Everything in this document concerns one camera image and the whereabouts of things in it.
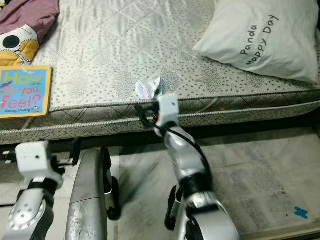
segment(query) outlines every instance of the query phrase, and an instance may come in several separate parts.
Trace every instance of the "gray floor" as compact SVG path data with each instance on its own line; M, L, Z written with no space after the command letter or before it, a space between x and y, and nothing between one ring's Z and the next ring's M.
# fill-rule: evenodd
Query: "gray floor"
M295 128L199 141L213 173L214 190L243 236L320 222L320 139ZM164 227L169 192L176 184L163 144L112 149L112 173L119 179L119 221L108 225L118 240L172 240ZM54 223L47 240L64 239L77 168L69 168L56 194ZM0 165L0 204L12 203L24 187L14 165ZM308 219L294 214L308 211ZM9 209L0 208L0 237Z

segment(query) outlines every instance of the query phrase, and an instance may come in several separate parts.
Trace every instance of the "pink fabric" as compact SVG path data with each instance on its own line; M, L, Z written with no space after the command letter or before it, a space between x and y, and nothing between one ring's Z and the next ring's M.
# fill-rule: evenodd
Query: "pink fabric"
M0 12L0 35L29 25L41 43L59 13L59 0L12 0Z

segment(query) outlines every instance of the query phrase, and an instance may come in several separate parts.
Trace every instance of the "bed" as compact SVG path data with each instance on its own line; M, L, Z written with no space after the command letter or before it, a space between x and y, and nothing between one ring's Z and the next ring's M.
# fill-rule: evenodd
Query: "bed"
M256 75L193 52L215 4L60 0L32 63L52 66L49 113L0 120L0 144L145 131L133 105L153 101L139 100L135 85L159 75L163 93L179 98L183 127L282 119L320 107L320 85Z

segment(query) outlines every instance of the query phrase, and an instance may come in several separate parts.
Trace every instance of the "white pillow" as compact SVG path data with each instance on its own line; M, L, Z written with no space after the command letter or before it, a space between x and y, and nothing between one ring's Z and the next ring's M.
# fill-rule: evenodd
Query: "white pillow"
M220 0L193 50L260 75L319 83L317 0Z

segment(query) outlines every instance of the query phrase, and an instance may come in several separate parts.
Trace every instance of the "book cover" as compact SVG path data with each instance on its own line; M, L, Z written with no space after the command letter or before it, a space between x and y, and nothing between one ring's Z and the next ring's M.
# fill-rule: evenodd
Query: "book cover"
M0 119L46 115L50 86L49 66L0 66Z

